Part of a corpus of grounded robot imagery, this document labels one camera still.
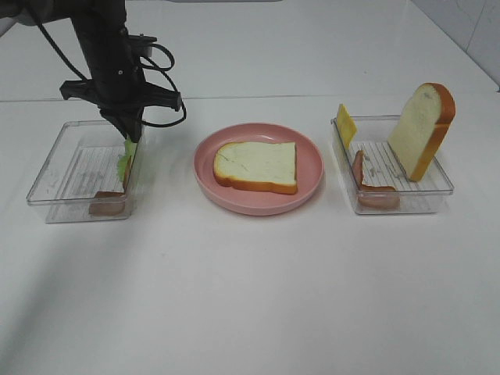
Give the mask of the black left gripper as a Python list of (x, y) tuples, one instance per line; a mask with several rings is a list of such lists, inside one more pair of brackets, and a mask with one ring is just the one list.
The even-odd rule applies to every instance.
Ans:
[(162, 106), (181, 109), (182, 98), (177, 89), (167, 89), (146, 81), (144, 70), (165, 73), (174, 65), (173, 55), (157, 42), (153, 48), (166, 53), (167, 67), (145, 65), (132, 53), (128, 30), (99, 30), (97, 27), (77, 31), (91, 77), (67, 80), (60, 87), (64, 99), (81, 98), (96, 104), (101, 116), (109, 121), (125, 139), (138, 143), (142, 135), (143, 108)]

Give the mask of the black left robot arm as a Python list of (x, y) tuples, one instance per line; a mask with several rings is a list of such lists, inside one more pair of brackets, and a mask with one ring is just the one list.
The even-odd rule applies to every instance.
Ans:
[[(3, 1), (1, 17), (36, 26), (79, 77), (62, 84), (62, 97), (80, 98), (97, 105), (101, 116), (124, 138), (132, 142), (140, 140), (142, 128), (147, 125), (142, 118), (146, 107), (186, 110), (177, 87), (164, 88), (145, 79), (145, 70), (167, 75), (175, 60), (155, 37), (128, 32), (123, 1)], [(68, 60), (45, 29), (46, 23), (63, 19), (69, 19), (73, 25), (90, 71), (88, 77)], [(167, 56), (168, 66), (161, 67), (152, 60), (154, 48)]]

